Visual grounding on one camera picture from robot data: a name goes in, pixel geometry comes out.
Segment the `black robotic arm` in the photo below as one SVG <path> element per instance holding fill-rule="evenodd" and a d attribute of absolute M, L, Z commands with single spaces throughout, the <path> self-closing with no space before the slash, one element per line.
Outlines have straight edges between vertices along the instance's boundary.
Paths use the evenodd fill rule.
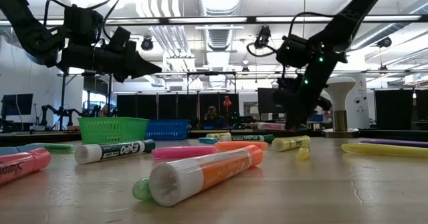
<path fill-rule="evenodd" d="M 0 0 L 0 10 L 10 21 L 23 49 L 37 64 L 57 66 L 64 73 L 75 67 L 113 74 L 119 82 L 128 76 L 137 78 L 161 72 L 160 67 L 141 58 L 136 52 L 136 42 L 129 41 L 130 32 L 124 28 L 118 27 L 111 38 L 107 36 L 109 43 L 100 38 L 105 19 L 94 9 L 105 3 L 90 8 L 58 3 L 64 7 L 64 24 L 53 29 L 47 29 L 33 16 L 26 0 Z M 96 47 L 100 40 L 103 40 L 101 46 Z"/>
<path fill-rule="evenodd" d="M 306 66 L 304 75 L 291 85 L 287 83 L 293 80 L 279 79 L 280 89 L 273 96 L 274 101 L 284 107 L 288 129 L 305 122 L 312 113 L 337 62 L 347 63 L 344 51 L 350 47 L 362 20 L 377 1 L 352 0 L 337 15 L 331 16 L 332 20 L 324 30 L 309 39 L 292 35 L 291 30 L 288 37 L 283 36 L 284 42 L 275 52 L 276 59 L 284 66 L 284 70 L 286 66 Z M 295 85 L 298 85 L 297 89 L 290 87 Z"/>

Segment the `ceiling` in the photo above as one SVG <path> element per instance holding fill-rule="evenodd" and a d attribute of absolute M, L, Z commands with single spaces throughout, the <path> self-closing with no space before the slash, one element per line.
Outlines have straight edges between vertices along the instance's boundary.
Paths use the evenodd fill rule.
<path fill-rule="evenodd" d="M 28 0 L 29 7 L 36 18 L 43 18 L 43 11 L 46 0 Z M 59 0 L 65 4 L 71 2 L 79 2 L 81 0 Z M 101 0 L 93 0 L 91 4 L 97 4 Z M 341 10 L 350 0 L 241 0 L 240 15 L 245 16 L 262 16 L 262 15 L 295 15 L 301 11 L 314 11 L 325 14 L 334 14 Z M 419 0 L 380 0 L 370 12 L 371 15 L 386 15 L 403 13 L 406 8 L 412 6 Z M 113 11 L 111 17 L 140 17 L 136 11 L 135 3 L 137 0 L 120 0 L 124 7 Z M 200 16 L 198 0 L 179 0 L 179 9 L 182 16 Z M 105 15 L 109 10 L 109 6 L 101 7 L 98 11 Z M 49 8 L 49 18 L 58 19 L 63 17 L 62 8 L 55 4 L 51 4 Z M 5 19 L 0 12 L 0 19 Z M 382 24 L 363 23 L 357 34 L 358 37 L 365 33 L 371 33 Z M 231 49 L 234 51 L 230 54 L 229 65 L 224 70 L 241 70 L 242 61 L 247 60 L 251 71 L 270 71 L 280 70 L 280 66 L 275 60 L 275 56 L 271 55 L 266 58 L 255 58 L 247 53 L 246 45 L 253 42 L 255 35 L 260 29 L 260 25 L 242 25 L 243 29 L 235 30 L 235 35 L 232 41 Z M 270 45 L 278 48 L 281 43 L 281 37 L 287 34 L 289 25 L 270 25 L 272 39 Z M 323 24 L 297 24 L 293 28 L 293 33 L 310 37 L 322 30 Z M 110 31 L 114 31 L 116 27 L 109 27 Z M 147 27 L 126 27 L 132 32 L 133 37 L 150 35 Z M 195 66 L 197 68 L 209 68 L 206 58 L 206 44 L 202 31 L 195 29 L 194 25 L 186 25 L 185 35 L 191 48 L 191 53 L 195 55 Z M 380 62 L 390 64 L 389 69 L 405 70 L 409 68 L 423 69 L 428 64 L 428 51 L 422 51 L 420 54 L 415 54 L 419 50 L 425 49 L 427 43 L 427 24 L 412 23 L 409 26 L 391 34 L 393 44 L 387 49 L 382 49 L 379 55 L 377 47 L 365 47 L 358 51 L 349 53 L 349 64 L 338 64 L 337 70 L 377 70 L 380 67 Z M 164 51 L 160 45 L 154 41 L 154 48 L 151 51 L 142 51 L 143 58 L 161 63 L 164 60 Z M 368 81 L 384 81 L 390 82 L 390 85 L 402 84 L 402 78 L 408 74 L 392 74 L 383 76 L 379 79 L 378 74 L 367 76 Z"/>

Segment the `basket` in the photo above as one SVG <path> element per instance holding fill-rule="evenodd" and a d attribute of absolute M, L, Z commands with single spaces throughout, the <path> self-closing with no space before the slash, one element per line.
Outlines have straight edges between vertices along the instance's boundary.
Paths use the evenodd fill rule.
<path fill-rule="evenodd" d="M 188 129 L 188 120 L 151 120 L 148 123 L 146 139 L 185 140 Z"/>
<path fill-rule="evenodd" d="M 144 140 L 148 120 L 129 117 L 79 118 L 84 144 L 119 143 Z"/>

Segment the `blue plastic basket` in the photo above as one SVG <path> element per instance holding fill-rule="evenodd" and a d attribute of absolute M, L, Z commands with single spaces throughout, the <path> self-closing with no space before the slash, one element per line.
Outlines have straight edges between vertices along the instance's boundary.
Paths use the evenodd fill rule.
<path fill-rule="evenodd" d="M 189 129 L 188 120 L 150 120 L 146 139 L 185 140 Z"/>

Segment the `desk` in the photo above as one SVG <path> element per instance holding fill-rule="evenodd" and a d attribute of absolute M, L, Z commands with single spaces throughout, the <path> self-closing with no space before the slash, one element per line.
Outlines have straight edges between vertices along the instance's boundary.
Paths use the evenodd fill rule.
<path fill-rule="evenodd" d="M 346 139 L 312 139 L 310 161 L 265 152 L 258 168 L 174 207 L 141 203 L 133 184 L 151 154 L 77 165 L 55 154 L 44 171 L 0 187 L 2 223 L 426 223 L 428 160 L 345 154 Z M 195 140 L 159 146 L 199 145 Z"/>

